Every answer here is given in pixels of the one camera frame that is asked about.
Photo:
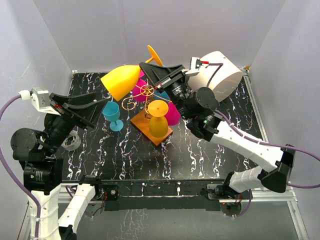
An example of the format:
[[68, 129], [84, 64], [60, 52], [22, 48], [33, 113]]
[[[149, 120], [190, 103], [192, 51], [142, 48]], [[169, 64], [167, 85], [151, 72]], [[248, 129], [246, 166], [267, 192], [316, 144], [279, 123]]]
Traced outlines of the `pink wine glass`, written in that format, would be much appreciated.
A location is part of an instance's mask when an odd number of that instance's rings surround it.
[[144, 90], [142, 89], [142, 87], [144, 85], [146, 85], [146, 78], [145, 78], [145, 74], [144, 72], [141, 70], [140, 74], [139, 74], [139, 79], [135, 85], [135, 87], [132, 89], [132, 95], [133, 95], [133, 99], [138, 102], [138, 103], [142, 103], [146, 101], [146, 96], [142, 94], [142, 92], [144, 92]]
[[172, 102], [168, 103], [167, 105], [168, 112], [164, 115], [164, 117], [166, 118], [169, 126], [175, 126], [179, 123], [181, 115]]

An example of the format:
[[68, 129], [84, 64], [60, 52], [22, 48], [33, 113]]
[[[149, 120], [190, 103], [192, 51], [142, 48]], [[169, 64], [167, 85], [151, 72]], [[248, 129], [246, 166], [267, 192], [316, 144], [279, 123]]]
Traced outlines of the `yellow wine glass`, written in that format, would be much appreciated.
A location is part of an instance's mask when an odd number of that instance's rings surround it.
[[151, 115], [149, 121], [149, 132], [155, 138], [162, 138], [168, 132], [168, 121], [165, 115], [169, 106], [163, 100], [154, 100], [148, 105], [148, 113]]
[[122, 65], [107, 73], [100, 80], [110, 95], [120, 101], [139, 80], [141, 67], [138, 65]]

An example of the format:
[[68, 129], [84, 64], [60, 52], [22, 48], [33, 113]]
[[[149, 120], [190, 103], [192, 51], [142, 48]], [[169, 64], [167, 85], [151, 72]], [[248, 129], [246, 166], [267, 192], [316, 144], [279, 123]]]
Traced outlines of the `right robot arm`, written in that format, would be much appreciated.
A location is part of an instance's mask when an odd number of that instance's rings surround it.
[[235, 127], [217, 110], [219, 104], [207, 80], [192, 87], [190, 77], [200, 73], [183, 65], [165, 67], [140, 62], [139, 67], [159, 93], [166, 92], [187, 128], [199, 139], [227, 147], [256, 163], [242, 172], [230, 172], [223, 184], [206, 188], [208, 195], [233, 199], [245, 191], [266, 188], [276, 193], [287, 189], [295, 151], [289, 144], [271, 146], [267, 142]]

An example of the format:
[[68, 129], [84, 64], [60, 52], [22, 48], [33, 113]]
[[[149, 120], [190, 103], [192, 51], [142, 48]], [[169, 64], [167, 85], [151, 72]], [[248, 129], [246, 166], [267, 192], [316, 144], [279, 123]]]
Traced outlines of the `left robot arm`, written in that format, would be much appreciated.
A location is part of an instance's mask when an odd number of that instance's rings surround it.
[[68, 207], [58, 214], [62, 188], [62, 158], [54, 155], [75, 127], [94, 128], [107, 100], [96, 100], [95, 93], [62, 96], [47, 90], [22, 90], [21, 100], [31, 100], [38, 112], [45, 113], [44, 130], [18, 129], [11, 137], [12, 156], [23, 169], [23, 191], [30, 210], [32, 240], [75, 240], [77, 228], [90, 201], [103, 195], [101, 180], [84, 175]]

